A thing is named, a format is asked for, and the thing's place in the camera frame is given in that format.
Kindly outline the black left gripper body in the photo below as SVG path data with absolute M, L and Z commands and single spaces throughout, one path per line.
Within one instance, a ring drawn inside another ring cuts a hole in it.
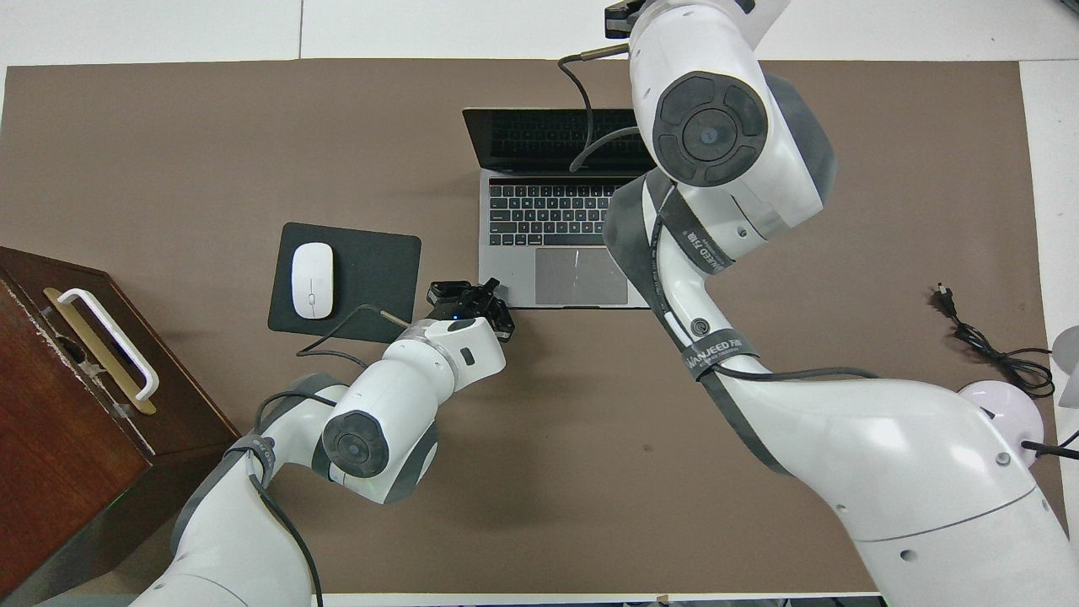
M 429 319 L 439 321 L 466 321 L 478 319 L 488 323 L 500 342 L 506 343 L 513 339 L 515 323 L 509 307 L 497 296 L 479 298 L 436 298 L 428 295 L 432 305 Z

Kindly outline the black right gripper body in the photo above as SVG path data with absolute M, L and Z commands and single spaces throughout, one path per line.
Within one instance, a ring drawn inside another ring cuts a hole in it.
M 647 4 L 645 0 L 629 0 L 607 5 L 604 9 L 604 37 L 610 40 L 631 38 L 636 20 Z

